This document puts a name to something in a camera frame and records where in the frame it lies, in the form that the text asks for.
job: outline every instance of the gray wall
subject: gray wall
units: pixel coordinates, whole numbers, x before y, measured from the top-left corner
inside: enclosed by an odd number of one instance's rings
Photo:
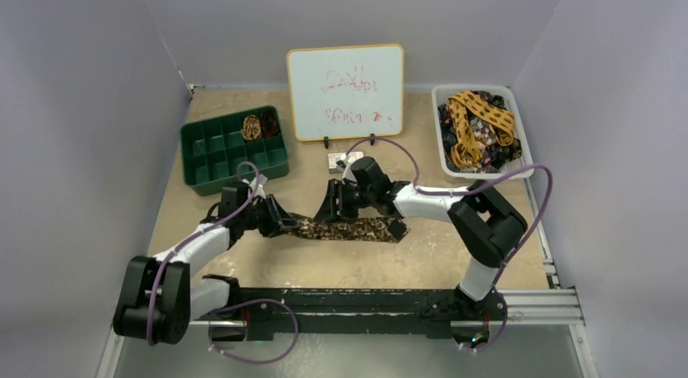
[[[96,373],[187,110],[141,0],[0,2],[0,369]]]
[[[686,25],[688,0],[561,0],[513,87],[603,377],[688,370]]]
[[[558,0],[146,0],[187,82],[286,86],[293,48],[401,43],[406,86],[511,84]]]

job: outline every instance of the green plastic box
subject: green plastic box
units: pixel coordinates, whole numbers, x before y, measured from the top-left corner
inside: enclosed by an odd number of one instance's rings
[[[198,195],[219,193],[226,183],[236,179],[242,161],[253,162],[269,179],[287,175],[289,162],[282,126],[278,135],[268,139],[245,141],[241,136],[246,116],[260,117],[268,110],[275,113],[279,125],[277,110],[269,105],[184,125],[179,131],[184,183]],[[253,178],[247,166],[242,166],[240,173],[242,178]]]

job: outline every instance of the pile of cloth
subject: pile of cloth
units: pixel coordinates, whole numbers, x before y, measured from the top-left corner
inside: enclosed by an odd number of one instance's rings
[[[521,142],[514,137],[515,118],[502,96],[466,90],[450,97],[437,111],[450,170],[497,173],[521,157]]]

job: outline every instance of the white bin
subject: white bin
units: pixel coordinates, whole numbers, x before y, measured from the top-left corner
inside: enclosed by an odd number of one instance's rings
[[[447,167],[445,161],[445,150],[442,147],[442,131],[440,129],[440,115],[437,113],[437,106],[447,103],[449,97],[464,92],[466,90],[484,91],[493,95],[504,97],[505,108],[514,114],[516,119],[516,127],[514,128],[514,137],[521,141],[521,148],[523,150],[519,159],[510,161],[499,169],[499,173],[455,173]],[[467,179],[495,179],[516,170],[523,165],[530,165],[533,163],[531,150],[528,148],[528,140],[526,140],[526,132],[523,130],[523,123],[521,122],[521,115],[518,113],[516,107],[516,100],[514,94],[504,86],[492,86],[487,84],[441,84],[432,88],[432,110],[435,115],[435,132],[437,136],[437,151],[440,156],[440,164],[445,174],[449,177],[449,181],[459,180],[460,178]],[[533,170],[525,171],[521,174],[516,174],[513,178],[528,178],[533,174]]]

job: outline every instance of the wooden table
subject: wooden table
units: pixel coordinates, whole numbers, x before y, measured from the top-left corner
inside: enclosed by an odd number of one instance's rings
[[[288,92],[197,91],[188,121],[261,105],[277,108],[290,156],[289,174],[268,181],[265,192],[274,194],[288,212],[313,216],[324,199],[328,179],[337,177],[328,171],[327,154],[346,151],[353,140],[334,141],[329,150],[322,143],[296,140]],[[394,139],[407,147],[420,164],[419,184],[456,187],[445,181],[438,161],[432,109],[429,93],[407,93],[404,130]],[[359,150],[375,157],[392,180],[413,179],[413,165],[394,146],[379,142],[372,147],[362,144]],[[532,222],[533,214],[523,181],[509,181],[497,188],[529,223]],[[218,201],[219,195],[199,197],[184,185],[178,151],[149,253],[164,251],[190,234],[208,208]],[[374,211],[362,214],[375,215]],[[243,286],[454,288],[470,259],[454,227],[423,219],[408,219],[406,223],[410,232],[399,244],[309,241],[291,236],[268,239],[262,238],[257,231],[248,231],[231,250],[212,260],[200,274],[231,275]],[[505,290],[548,288],[537,237],[531,238],[514,257],[498,286]]]

